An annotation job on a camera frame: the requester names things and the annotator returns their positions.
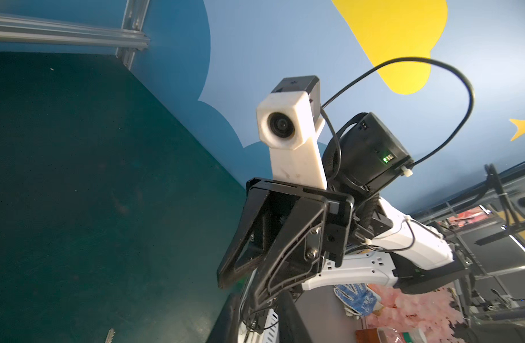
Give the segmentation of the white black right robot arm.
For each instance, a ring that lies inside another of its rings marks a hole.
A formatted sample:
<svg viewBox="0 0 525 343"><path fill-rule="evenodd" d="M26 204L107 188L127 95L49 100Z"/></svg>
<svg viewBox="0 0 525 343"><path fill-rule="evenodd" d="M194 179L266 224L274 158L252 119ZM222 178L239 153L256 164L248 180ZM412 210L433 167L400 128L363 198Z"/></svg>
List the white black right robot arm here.
<svg viewBox="0 0 525 343"><path fill-rule="evenodd" d="M256 309L295 288L368 283L424 294L466 275L435 227L355 184L334 149L319 156L321 121L271 111L257 122L271 140L278 179L248 181L237 231L217 271L220 288L253 273L247 298Z"/></svg>

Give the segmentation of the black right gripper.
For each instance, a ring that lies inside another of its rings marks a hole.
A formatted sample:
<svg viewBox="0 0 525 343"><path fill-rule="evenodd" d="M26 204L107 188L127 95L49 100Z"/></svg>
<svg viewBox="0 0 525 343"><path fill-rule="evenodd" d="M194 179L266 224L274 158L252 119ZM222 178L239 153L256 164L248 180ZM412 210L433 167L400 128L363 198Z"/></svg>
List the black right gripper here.
<svg viewBox="0 0 525 343"><path fill-rule="evenodd" d="M237 231L217 270L220 289L248 276L267 255L250 289L250 308L260 310L315 275L321 247L336 267L342 265L355 209L352 196L257 177L246 190ZM311 242L310 232L323 225L323 236Z"/></svg>

